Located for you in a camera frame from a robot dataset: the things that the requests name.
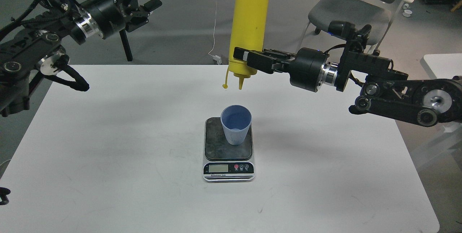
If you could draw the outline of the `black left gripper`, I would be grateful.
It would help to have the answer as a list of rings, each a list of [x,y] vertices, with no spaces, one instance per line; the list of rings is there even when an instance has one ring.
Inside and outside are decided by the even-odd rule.
[[[152,11],[162,5],[160,0],[143,5],[137,5],[137,0],[86,0],[79,6],[80,17],[74,21],[74,40],[81,45],[94,34],[106,39],[124,28],[132,32],[147,24]]]

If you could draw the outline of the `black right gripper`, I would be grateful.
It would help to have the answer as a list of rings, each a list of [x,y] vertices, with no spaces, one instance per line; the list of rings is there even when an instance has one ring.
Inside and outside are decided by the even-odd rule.
[[[247,62],[247,66],[267,74],[284,72],[283,65],[292,58],[288,64],[287,73],[290,75],[290,84],[294,87],[316,93],[320,87],[320,75],[323,64],[328,56],[318,49],[301,48],[297,54],[283,52],[277,49],[244,49],[235,47],[233,58]]]

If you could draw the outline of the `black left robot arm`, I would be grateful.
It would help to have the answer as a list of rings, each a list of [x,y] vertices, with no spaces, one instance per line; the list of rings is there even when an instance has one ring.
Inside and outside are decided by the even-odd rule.
[[[78,44],[98,35],[107,39],[120,34],[126,54],[129,43],[124,31],[132,32],[149,22],[160,0],[143,5],[138,0],[33,0],[18,18],[1,29],[1,115],[7,117],[30,108],[30,97],[43,79],[74,90],[89,90],[86,80],[69,65],[62,39]]]

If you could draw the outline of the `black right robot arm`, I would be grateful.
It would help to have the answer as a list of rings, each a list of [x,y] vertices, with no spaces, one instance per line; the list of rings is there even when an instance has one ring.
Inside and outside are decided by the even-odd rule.
[[[247,66],[273,74],[287,72],[293,86],[317,92],[322,84],[343,92],[352,71],[366,74],[360,95],[349,107],[352,114],[371,113],[423,127],[437,123],[461,122],[461,79],[409,80],[408,74],[393,69],[393,61],[364,53],[371,25],[360,30],[353,23],[332,21],[328,33],[345,39],[340,62],[330,62],[328,52],[301,48],[297,53],[274,49],[257,50],[235,47],[232,56]]]

